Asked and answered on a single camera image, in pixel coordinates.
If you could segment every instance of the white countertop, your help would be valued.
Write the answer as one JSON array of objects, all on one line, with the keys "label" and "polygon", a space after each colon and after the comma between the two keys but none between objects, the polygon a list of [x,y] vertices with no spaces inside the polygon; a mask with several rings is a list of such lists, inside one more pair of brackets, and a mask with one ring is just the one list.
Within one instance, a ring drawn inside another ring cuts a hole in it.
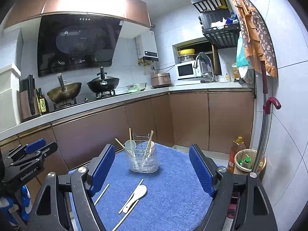
[{"label": "white countertop", "polygon": [[29,130],[31,128],[38,127],[40,125],[44,125],[46,123],[50,123],[68,116],[72,116],[75,114],[79,114],[82,112],[86,112],[95,108],[100,108],[103,106],[124,102],[131,99],[136,99],[139,97],[155,95],[159,93],[164,93],[168,91],[178,91],[178,90],[198,90],[198,89],[222,89],[222,88],[248,88],[251,87],[247,83],[240,85],[237,82],[213,82],[213,83],[200,83],[197,84],[187,84],[187,85],[178,85],[171,86],[167,88],[158,88],[158,89],[146,89],[144,91],[135,92],[131,94],[118,95],[106,99],[101,99],[93,102],[77,104],[75,106],[65,108],[59,111],[51,112],[49,114],[42,115],[38,118],[32,119],[27,122],[23,122],[14,127],[8,128],[2,132],[0,132],[0,141],[6,138],[9,138],[13,135],[19,134],[23,131]]}]

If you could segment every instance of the black glass range hood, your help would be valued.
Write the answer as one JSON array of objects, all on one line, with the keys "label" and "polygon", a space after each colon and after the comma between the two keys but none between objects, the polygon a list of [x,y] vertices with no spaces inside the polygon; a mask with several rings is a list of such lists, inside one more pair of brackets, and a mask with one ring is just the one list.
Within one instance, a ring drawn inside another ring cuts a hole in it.
[{"label": "black glass range hood", "polygon": [[123,21],[86,14],[42,16],[38,33],[38,76],[110,67]]}]

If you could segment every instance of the white ceramic spoon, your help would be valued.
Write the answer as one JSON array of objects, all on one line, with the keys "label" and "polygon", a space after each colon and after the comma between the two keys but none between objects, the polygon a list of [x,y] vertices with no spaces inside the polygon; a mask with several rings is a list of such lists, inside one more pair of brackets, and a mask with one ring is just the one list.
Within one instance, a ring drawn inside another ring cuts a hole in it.
[{"label": "white ceramic spoon", "polygon": [[134,191],[133,198],[125,205],[123,213],[127,213],[129,208],[134,204],[134,202],[140,199],[142,196],[144,196],[146,192],[147,192],[147,187],[145,185],[137,186]]}]

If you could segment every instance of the cooking oil bottle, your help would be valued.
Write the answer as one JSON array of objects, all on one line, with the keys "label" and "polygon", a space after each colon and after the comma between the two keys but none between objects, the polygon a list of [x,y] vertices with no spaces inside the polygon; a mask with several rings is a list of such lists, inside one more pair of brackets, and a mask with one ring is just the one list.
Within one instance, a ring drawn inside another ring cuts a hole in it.
[{"label": "cooking oil bottle", "polygon": [[235,162],[234,162],[234,156],[237,152],[246,149],[245,144],[243,142],[243,137],[239,136],[237,139],[233,140],[233,144],[231,147],[230,155],[229,155],[229,161],[228,161],[228,170],[233,173]]}]

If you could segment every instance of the dish cloth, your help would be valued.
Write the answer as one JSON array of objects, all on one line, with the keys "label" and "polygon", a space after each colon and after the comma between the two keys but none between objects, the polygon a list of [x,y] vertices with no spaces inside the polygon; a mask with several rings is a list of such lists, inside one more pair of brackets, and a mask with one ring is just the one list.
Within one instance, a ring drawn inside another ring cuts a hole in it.
[{"label": "dish cloth", "polygon": [[[155,148],[161,164],[154,173],[132,172],[127,166],[124,152],[116,154],[101,191],[92,198],[95,202],[106,185],[110,184],[95,206],[106,230],[112,230],[125,215],[118,212],[141,179],[144,179],[142,184],[147,187],[147,193],[118,231],[194,230],[206,215],[212,198],[203,191],[188,153],[157,143]],[[75,207],[73,203],[71,205],[76,225],[81,231]]]}]

